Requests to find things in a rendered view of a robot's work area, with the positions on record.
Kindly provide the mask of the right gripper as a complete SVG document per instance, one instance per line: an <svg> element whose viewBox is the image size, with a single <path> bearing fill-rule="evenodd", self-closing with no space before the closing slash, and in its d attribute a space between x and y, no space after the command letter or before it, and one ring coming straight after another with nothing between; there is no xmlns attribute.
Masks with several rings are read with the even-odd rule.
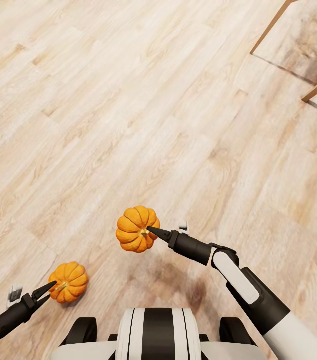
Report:
<svg viewBox="0 0 317 360"><path fill-rule="evenodd" d="M168 242L168 247L174 252L190 260L194 260L199 246L199 240L189 235L180 233L177 230L167 231L152 226L147 226L146 229L163 241Z"/></svg>

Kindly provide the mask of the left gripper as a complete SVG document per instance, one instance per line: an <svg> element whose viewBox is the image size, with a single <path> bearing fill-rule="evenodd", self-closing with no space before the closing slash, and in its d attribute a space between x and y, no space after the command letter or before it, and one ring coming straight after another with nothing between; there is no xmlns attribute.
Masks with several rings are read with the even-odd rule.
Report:
<svg viewBox="0 0 317 360"><path fill-rule="evenodd" d="M0 315L0 329L3 337L6 337L14 329L20 326L22 323L27 323L31 316L51 297L50 295L45 296L39 300L44 294L57 284L57 281L52 281L45 286L33 291L32 296L26 293L22 296L21 301L6 310Z"/></svg>

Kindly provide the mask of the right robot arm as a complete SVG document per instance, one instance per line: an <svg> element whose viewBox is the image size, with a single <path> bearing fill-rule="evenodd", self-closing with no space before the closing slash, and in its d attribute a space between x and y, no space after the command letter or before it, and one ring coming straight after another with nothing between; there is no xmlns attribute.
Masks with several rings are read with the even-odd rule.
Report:
<svg viewBox="0 0 317 360"><path fill-rule="evenodd" d="M189 221L180 221L179 231L146 229L174 252L204 266L216 248L213 267L227 280L226 287L278 360L317 360L317 336L248 267L239 268L235 250L189 236Z"/></svg>

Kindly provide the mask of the pumpkin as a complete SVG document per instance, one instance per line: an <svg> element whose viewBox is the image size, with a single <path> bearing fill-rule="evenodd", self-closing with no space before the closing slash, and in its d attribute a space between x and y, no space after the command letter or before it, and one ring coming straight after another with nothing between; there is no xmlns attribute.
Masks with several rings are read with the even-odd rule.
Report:
<svg viewBox="0 0 317 360"><path fill-rule="evenodd" d="M120 246L127 252L143 253L152 248L157 235L147 227L160 229L160 220L155 210L139 205L128 208L117 222L116 237Z"/></svg>
<svg viewBox="0 0 317 360"><path fill-rule="evenodd" d="M86 268L76 261L61 264L49 277L49 284L57 281L50 290L50 297L60 304L73 303L86 291Z"/></svg>

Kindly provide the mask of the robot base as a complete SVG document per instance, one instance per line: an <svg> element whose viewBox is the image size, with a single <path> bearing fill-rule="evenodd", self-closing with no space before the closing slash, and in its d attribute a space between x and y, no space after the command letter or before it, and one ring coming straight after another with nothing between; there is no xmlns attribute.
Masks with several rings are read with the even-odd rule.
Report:
<svg viewBox="0 0 317 360"><path fill-rule="evenodd" d="M95 317L78 317L49 360L116 360L118 334L99 342L97 335ZM237 317L220 319L219 337L220 342L209 341L207 334L199 334L201 360L268 360Z"/></svg>

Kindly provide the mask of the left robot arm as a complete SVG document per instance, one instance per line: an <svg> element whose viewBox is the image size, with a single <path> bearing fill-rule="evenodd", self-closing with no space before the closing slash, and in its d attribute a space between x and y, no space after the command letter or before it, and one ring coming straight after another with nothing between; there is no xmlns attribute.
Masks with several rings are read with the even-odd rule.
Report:
<svg viewBox="0 0 317 360"><path fill-rule="evenodd" d="M9 288L9 295L6 304L6 311L0 315L0 340L6 337L14 329L22 323L27 323L31 316L51 297L45 296L39 300L44 294L57 284L52 281L45 286L33 291L32 296L26 293L21 297L24 282L15 283Z"/></svg>

